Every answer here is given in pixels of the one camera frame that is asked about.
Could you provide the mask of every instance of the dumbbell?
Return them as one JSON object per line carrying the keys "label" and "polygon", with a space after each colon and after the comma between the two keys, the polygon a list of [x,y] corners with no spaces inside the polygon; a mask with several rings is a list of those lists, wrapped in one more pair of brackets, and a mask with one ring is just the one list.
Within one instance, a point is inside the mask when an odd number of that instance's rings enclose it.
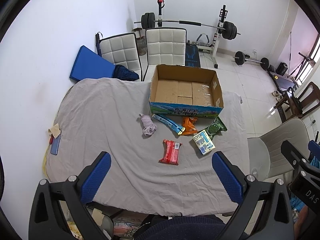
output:
{"label": "dumbbell", "polygon": [[270,66],[270,62],[266,57],[263,57],[261,59],[261,61],[257,61],[257,60],[253,60],[253,59],[248,59],[250,56],[249,55],[245,55],[242,51],[238,51],[235,56],[235,62],[237,63],[237,65],[241,66],[244,64],[244,62],[246,61],[253,61],[253,62],[257,62],[260,63],[260,66],[264,69],[264,70],[268,70],[269,66]]}

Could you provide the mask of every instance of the black bag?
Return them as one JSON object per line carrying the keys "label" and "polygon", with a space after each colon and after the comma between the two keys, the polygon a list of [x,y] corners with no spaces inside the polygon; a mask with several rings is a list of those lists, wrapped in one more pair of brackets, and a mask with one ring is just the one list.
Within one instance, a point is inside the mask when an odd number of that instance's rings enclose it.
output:
{"label": "black bag", "polygon": [[116,65],[112,77],[125,81],[135,81],[139,79],[139,75],[137,73],[122,65]]}

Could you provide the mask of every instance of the tan cloth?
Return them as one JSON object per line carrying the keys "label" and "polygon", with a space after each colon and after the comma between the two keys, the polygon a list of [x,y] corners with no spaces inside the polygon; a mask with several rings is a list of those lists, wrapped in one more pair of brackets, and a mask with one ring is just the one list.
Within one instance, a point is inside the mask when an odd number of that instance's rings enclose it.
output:
{"label": "tan cloth", "polygon": [[[213,152],[202,155],[192,136],[178,136],[154,120],[157,130],[143,135],[140,113],[151,114],[150,83],[118,79],[84,79],[63,99],[55,120],[62,130],[57,155],[48,154],[46,171],[52,182],[65,181],[92,164],[101,151],[111,154],[111,168],[94,201],[129,211],[164,216],[196,216],[232,212],[232,203],[212,168]],[[228,131],[213,138],[244,174],[249,174],[249,150],[240,96],[223,93],[220,117]],[[170,117],[176,123],[182,117]],[[212,123],[199,118],[201,130]],[[179,165],[159,163],[163,139],[182,143]]]}
{"label": "tan cloth", "polygon": [[59,130],[59,124],[56,123],[54,126],[49,128],[48,132],[52,133],[54,138],[57,138],[59,136],[59,134],[61,133],[61,131]]}

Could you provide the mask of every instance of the quilted chair back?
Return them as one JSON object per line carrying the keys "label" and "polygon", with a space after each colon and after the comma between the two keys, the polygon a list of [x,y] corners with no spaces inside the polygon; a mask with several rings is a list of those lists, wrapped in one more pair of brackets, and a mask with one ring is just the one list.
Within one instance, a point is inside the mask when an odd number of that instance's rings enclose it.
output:
{"label": "quilted chair back", "polygon": [[187,30],[151,28],[146,30],[148,65],[185,65]]}
{"label": "quilted chair back", "polygon": [[136,35],[125,33],[100,40],[101,57],[107,61],[123,65],[126,68],[137,72],[142,68],[138,56]]}

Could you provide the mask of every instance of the barcode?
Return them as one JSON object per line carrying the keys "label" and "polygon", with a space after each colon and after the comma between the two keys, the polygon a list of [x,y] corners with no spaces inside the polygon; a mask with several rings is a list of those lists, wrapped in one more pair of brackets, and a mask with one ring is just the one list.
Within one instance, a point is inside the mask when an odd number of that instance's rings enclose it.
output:
{"label": "barcode", "polygon": [[204,147],[203,147],[203,146],[201,146],[201,147],[200,147],[200,151],[201,151],[201,153],[202,153],[202,154],[204,154],[204,153],[205,153],[205,149],[204,149]]}

